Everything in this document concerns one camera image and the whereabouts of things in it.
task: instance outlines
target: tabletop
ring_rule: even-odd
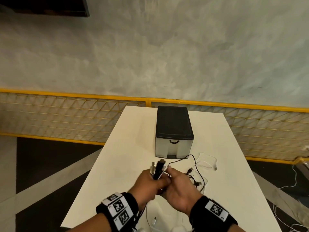
[[[229,211],[246,232],[281,232],[223,114],[188,113],[194,133],[190,154],[198,158],[203,152],[202,160],[210,164],[215,161],[211,156],[217,159],[217,171],[198,167],[207,182],[204,195]],[[125,107],[61,226],[73,228],[94,216],[102,199],[128,191],[141,171],[160,159],[155,157],[156,117],[156,108]],[[182,172],[193,165],[191,157],[171,164]],[[191,229],[188,217],[161,196],[148,203],[147,213],[137,225],[150,231],[146,216],[149,222],[157,217],[159,232],[181,224]]]

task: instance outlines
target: black wristband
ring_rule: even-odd
[[[237,221],[217,202],[202,196],[192,207],[190,223],[196,232],[227,232]]]
[[[138,204],[130,193],[114,193],[96,207],[97,213],[103,213],[112,232],[129,231],[136,224]]]

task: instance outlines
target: power outlet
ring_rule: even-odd
[[[302,149],[302,151],[309,151],[309,146],[304,146],[304,148]]]

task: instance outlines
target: hand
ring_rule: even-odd
[[[186,174],[173,169],[171,166],[168,167],[166,172],[172,177],[172,182],[162,196],[174,209],[190,216],[192,207],[203,195]]]
[[[144,170],[138,176],[133,187],[128,191],[137,201],[139,211],[143,210],[150,200],[155,199],[158,191],[171,183],[166,174],[162,174],[159,180],[154,180],[150,174],[150,169]]]

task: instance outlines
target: drawer handle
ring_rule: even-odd
[[[179,140],[177,142],[172,142],[172,140],[170,140],[170,143],[177,144],[177,143],[179,143]]]

